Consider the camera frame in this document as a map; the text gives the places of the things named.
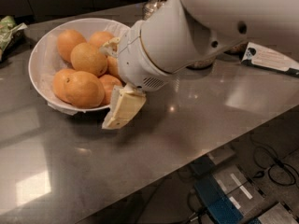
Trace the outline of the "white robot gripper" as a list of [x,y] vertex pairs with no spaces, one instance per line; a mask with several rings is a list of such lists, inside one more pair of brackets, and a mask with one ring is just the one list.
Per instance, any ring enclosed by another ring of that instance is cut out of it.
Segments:
[[178,42],[177,25],[148,20],[137,21],[122,38],[113,37],[100,47],[106,56],[118,57],[127,83],[113,88],[103,129],[127,125],[146,103],[144,91],[159,90],[182,68]]

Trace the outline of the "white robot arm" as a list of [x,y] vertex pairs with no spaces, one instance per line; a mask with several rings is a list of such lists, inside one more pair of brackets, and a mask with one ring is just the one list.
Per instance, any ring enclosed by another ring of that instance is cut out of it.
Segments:
[[270,48],[278,56],[261,67],[298,74],[299,0],[167,0],[147,20],[137,21],[102,50],[118,60],[125,85],[112,91],[102,124],[119,129],[134,118],[149,91],[170,77],[243,43]]

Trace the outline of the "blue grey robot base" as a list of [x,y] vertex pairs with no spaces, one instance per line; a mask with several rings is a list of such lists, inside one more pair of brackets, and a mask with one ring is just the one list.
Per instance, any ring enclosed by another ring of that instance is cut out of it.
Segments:
[[179,172],[191,185],[186,224],[298,224],[298,149],[231,144]]

